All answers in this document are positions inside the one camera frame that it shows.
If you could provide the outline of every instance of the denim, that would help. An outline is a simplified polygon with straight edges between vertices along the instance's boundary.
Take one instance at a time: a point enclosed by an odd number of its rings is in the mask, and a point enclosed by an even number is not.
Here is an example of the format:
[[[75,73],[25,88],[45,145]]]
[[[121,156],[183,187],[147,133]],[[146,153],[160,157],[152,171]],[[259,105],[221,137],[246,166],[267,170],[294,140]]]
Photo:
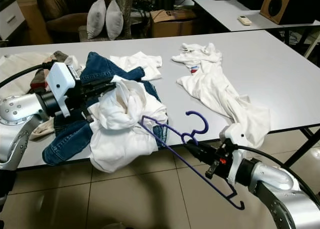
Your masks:
[[[88,54],[85,69],[80,75],[80,80],[82,84],[86,84],[95,80],[107,79],[114,75],[143,83],[145,90],[160,102],[155,86],[148,81],[141,80],[141,78],[145,76],[145,72],[140,66],[126,72],[96,52],[90,52]],[[98,98],[88,101],[86,105],[89,107],[97,102]],[[57,115],[54,118],[54,129],[56,138],[42,152],[43,160],[52,166],[64,162],[75,154],[80,153],[90,143],[93,135],[80,109],[71,111],[70,116],[67,118],[63,115]],[[162,141],[166,141],[166,128],[163,129],[157,125],[153,127],[153,132]],[[158,147],[162,146],[158,141],[156,143]]]

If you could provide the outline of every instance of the white desk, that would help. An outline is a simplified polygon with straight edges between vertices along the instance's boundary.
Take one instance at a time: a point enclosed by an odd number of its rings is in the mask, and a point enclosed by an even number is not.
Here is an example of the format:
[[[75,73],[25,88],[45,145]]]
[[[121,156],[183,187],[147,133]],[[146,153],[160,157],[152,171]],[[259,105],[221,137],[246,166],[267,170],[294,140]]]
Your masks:
[[[261,15],[260,10],[250,10],[237,0],[193,1],[231,32],[320,26],[320,22],[317,20],[311,24],[278,25]],[[242,25],[237,19],[239,16],[248,17],[252,21],[252,24]]]
[[[209,131],[199,140],[219,138],[219,132],[228,124],[226,119],[190,97],[176,83],[179,77],[189,74],[172,56],[180,53],[182,43],[207,45],[212,42],[222,52],[222,68],[237,91],[248,94],[253,104],[266,106],[271,112],[271,130],[290,130],[320,124],[320,69],[274,38],[268,32],[243,31],[234,33],[192,35],[137,40],[99,41],[83,43],[48,44],[0,48],[0,54],[22,52],[62,52],[75,55],[81,63],[90,51],[102,56],[128,56],[138,51],[147,55],[160,55],[162,79],[153,81],[162,102],[167,106],[169,123],[180,132],[202,129],[203,122],[196,116],[185,116],[185,111],[198,111],[208,120]],[[54,138],[30,142],[20,168],[43,165],[41,152]],[[179,138],[168,134],[168,144],[181,144]],[[84,149],[72,159],[84,159]]]

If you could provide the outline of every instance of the cardboard box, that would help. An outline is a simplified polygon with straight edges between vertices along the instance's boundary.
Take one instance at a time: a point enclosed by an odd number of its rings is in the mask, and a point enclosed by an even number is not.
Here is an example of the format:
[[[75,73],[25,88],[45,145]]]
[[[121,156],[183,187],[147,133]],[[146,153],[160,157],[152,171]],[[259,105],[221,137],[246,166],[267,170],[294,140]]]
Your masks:
[[[205,33],[203,20],[192,10],[157,10],[150,15],[153,38]]]

